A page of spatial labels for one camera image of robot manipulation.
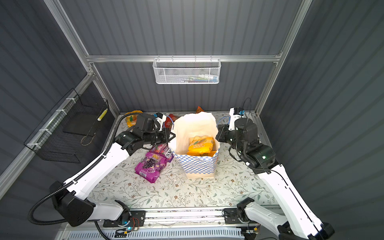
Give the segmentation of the purple grape snack bag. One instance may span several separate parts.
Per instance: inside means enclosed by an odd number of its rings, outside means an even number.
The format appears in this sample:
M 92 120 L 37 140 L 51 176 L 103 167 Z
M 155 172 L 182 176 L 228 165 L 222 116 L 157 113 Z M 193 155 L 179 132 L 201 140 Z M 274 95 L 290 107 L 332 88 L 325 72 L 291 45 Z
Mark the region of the purple grape snack bag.
M 166 167 L 168 159 L 161 154 L 148 152 L 135 167 L 135 173 L 150 183 L 155 183 L 160 173 Z

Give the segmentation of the white checkered paper bag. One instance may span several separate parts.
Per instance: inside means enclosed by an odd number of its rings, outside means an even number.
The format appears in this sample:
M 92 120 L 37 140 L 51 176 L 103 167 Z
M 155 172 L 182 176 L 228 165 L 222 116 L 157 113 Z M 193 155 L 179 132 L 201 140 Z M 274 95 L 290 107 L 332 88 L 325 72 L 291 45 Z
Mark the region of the white checkered paper bag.
M 172 133 L 176 137 L 169 142 L 169 147 L 187 178 L 213 178 L 220 150 L 214 115 L 186 114 L 175 121 Z

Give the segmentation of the yellow snack bag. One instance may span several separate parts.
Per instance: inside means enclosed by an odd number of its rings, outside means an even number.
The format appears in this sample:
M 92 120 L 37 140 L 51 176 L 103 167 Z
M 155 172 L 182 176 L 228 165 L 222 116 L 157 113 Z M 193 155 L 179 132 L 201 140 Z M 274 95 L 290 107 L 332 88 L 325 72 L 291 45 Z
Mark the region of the yellow snack bag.
M 136 122 L 137 122 L 138 114 L 142 114 L 142 113 L 143 112 L 140 111 L 140 110 L 135 110 L 135 111 L 129 112 L 129 114 L 133 114 L 133 115 L 130 115 L 130 116 L 126 117 L 127 126 L 129 128 L 134 126 L 136 124 Z
M 187 155 L 195 157 L 213 157 L 217 152 L 216 144 L 212 136 L 196 136 L 189 139 Z

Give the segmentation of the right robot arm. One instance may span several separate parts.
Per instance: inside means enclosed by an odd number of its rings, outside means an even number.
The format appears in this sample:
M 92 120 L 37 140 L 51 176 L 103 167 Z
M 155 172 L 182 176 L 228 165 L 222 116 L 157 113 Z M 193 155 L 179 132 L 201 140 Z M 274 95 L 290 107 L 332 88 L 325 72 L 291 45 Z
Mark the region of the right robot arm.
M 233 157 L 243 162 L 272 192 L 283 214 L 276 214 L 250 197 L 237 204 L 241 222 L 256 222 L 266 227 L 280 240 L 328 240 L 335 230 L 322 222 L 308 207 L 288 177 L 274 150 L 260 142 L 258 127 L 246 118 L 218 125 L 216 140 L 235 150 Z

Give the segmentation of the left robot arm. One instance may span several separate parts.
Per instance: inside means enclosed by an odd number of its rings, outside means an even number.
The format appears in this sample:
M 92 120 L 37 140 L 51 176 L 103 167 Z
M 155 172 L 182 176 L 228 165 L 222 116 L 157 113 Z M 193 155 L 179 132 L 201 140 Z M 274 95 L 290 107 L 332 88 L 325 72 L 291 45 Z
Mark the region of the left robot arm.
M 65 222 L 72 227 L 98 220 L 115 221 L 122 227 L 130 223 L 130 209 L 126 204 L 119 200 L 96 201 L 89 195 L 105 176 L 137 150 L 146 145 L 166 144 L 175 138 L 175 134 L 164 127 L 166 119 L 161 113 L 139 113 L 136 124 L 126 131 L 118 133 L 118 129 L 114 129 L 106 150 L 89 165 L 64 183 L 51 185 L 50 191 L 57 191 L 52 197 L 54 208 Z

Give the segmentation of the purple Fox's candy bag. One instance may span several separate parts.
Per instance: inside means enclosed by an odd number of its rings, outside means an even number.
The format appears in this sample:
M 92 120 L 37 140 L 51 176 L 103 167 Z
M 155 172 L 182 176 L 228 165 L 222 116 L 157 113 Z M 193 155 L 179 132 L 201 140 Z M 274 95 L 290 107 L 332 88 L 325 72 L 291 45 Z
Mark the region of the purple Fox's candy bag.
M 160 154 L 165 157 L 169 163 L 171 163 L 174 158 L 172 150 L 168 147 L 168 144 L 155 145 L 150 149 L 150 152 Z

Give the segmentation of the red candy bag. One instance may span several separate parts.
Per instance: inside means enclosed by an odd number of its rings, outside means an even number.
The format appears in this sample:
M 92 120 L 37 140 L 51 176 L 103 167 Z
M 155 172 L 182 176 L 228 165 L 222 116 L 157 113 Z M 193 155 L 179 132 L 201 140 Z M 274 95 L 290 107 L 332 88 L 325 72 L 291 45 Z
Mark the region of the red candy bag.
M 169 114 L 166 118 L 166 121 L 164 123 L 164 126 L 168 129 L 172 129 L 173 125 L 174 125 L 174 122 L 178 119 L 177 116 L 175 116 L 174 114 Z

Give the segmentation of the floral table mat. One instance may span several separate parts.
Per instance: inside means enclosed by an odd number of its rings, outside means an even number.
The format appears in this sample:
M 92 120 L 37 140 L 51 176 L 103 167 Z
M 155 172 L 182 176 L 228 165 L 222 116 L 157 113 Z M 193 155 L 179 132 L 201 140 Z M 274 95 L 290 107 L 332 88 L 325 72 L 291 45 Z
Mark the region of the floral table mat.
M 276 205 L 268 187 L 244 163 L 231 158 L 221 144 L 213 179 L 188 179 L 182 166 L 172 160 L 150 183 L 135 172 L 147 153 L 138 150 L 117 165 L 91 191 L 89 197 L 98 201 L 120 200 L 132 209 L 233 207 L 243 199 L 253 198 L 260 205 Z

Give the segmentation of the small orange snack packet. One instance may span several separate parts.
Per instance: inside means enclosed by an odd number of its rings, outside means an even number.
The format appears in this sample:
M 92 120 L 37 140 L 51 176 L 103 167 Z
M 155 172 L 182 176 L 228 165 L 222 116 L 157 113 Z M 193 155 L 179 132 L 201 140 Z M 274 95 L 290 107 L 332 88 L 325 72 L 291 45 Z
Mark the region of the small orange snack packet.
M 201 112 L 204 112 L 204 110 L 200 106 L 198 106 L 197 110 L 196 110 L 196 113 L 198 114 L 198 113 L 201 113 Z

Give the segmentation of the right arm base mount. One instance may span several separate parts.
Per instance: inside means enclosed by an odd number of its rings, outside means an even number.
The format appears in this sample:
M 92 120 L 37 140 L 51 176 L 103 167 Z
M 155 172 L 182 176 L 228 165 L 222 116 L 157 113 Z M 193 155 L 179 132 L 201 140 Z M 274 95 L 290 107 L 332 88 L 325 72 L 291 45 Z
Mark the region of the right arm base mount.
M 222 216 L 227 225 L 248 224 L 248 222 L 244 222 L 239 218 L 236 208 L 224 208 L 222 210 Z

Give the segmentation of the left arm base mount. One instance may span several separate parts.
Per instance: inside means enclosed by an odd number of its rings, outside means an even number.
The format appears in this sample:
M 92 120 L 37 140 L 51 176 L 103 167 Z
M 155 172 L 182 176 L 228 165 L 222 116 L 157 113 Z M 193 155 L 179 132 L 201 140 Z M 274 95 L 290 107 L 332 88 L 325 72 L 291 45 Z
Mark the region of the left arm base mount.
M 105 220 L 103 223 L 104 228 L 117 228 L 117 227 L 135 227 L 139 228 L 144 225 L 146 219 L 146 211 L 130 211 L 123 213 L 117 220 Z

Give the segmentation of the white ventilated rail cover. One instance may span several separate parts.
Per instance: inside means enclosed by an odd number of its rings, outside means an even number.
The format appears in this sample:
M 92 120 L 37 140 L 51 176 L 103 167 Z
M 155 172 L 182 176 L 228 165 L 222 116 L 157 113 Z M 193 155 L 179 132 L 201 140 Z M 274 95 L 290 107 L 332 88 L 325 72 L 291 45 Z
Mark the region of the white ventilated rail cover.
M 105 231 L 111 240 L 243 240 L 244 235 L 238 228 L 203 229 L 144 229 L 130 233 L 121 230 Z

